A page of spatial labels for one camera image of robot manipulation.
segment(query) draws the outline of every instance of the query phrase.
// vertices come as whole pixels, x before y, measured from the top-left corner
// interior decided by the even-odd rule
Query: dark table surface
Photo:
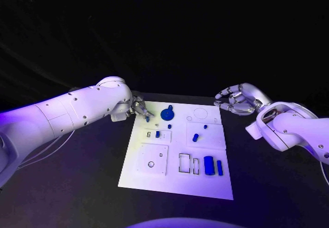
[[[145,98],[214,102],[179,95]],[[134,117],[116,123],[108,117],[75,131],[52,157],[16,172],[0,194],[0,226],[107,228],[191,217],[248,228],[328,227],[329,186],[319,161],[302,147],[280,152],[263,138],[251,138],[246,126],[256,115],[221,111],[221,119],[234,200],[119,188]]]

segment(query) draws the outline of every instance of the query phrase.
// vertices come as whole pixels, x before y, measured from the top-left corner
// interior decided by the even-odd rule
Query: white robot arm
[[[250,83],[228,87],[215,98],[224,95],[230,95],[230,104],[215,101],[215,106],[238,115],[259,113],[256,122],[246,128],[254,139],[264,137],[280,151],[299,145],[321,162],[329,164],[329,118],[319,119],[296,103],[273,103]]]
[[[0,114],[0,186],[29,153],[52,139],[111,115],[113,121],[133,114],[153,116],[143,98],[134,96],[120,77],[96,86]]]

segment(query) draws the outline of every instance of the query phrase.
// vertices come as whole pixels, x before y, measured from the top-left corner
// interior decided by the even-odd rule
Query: cable
[[[33,161],[32,163],[29,163],[29,164],[20,166],[20,167],[18,168],[18,170],[19,170],[20,168],[23,168],[23,167],[32,165],[33,163],[39,162],[39,161],[44,160],[45,158],[48,158],[48,157],[61,149],[61,147],[65,145],[67,141],[70,140],[71,136],[74,135],[74,132],[75,132],[75,130],[72,131],[72,133],[71,133],[70,137],[67,138],[65,142],[62,143],[62,145],[55,149],[55,151],[54,151],[51,154],[48,154],[44,158],[38,159],[38,160]]]
[[[321,162],[321,170],[322,170],[322,174],[324,174],[326,183],[328,183],[328,185],[329,185],[328,176],[326,176],[326,173],[325,173],[325,170],[324,170],[324,164],[322,164],[322,162]]]
[[[35,159],[48,149],[49,149],[49,147],[55,144],[55,142],[59,140],[62,138],[62,136],[59,136],[57,139],[55,139],[55,141],[51,143],[51,145],[36,154],[36,155],[33,155],[28,160],[25,160],[23,162],[22,162],[22,164],[25,164],[28,161],[31,161],[32,159]]]

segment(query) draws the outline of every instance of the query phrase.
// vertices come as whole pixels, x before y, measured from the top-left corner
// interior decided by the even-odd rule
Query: gray surface
[[[146,100],[212,105],[212,98],[146,94]],[[77,130],[57,154],[19,170],[0,194],[0,227],[126,227],[192,217],[246,227],[326,227],[329,187],[319,162],[276,151],[244,127],[254,116],[221,112],[234,201],[119,188],[134,117]]]

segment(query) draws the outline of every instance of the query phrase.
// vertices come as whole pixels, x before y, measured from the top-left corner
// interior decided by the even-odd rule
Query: white board
[[[165,121],[160,112],[169,105],[175,118]],[[119,187],[233,200],[220,108],[163,102],[146,102],[146,106],[155,118],[147,123],[143,116],[136,116]],[[195,134],[199,134],[197,142],[192,141]],[[189,154],[189,173],[179,172],[179,154]],[[214,157],[212,176],[205,174],[205,156]],[[186,171],[188,156],[182,157]],[[222,176],[218,175],[217,160],[222,163]]]

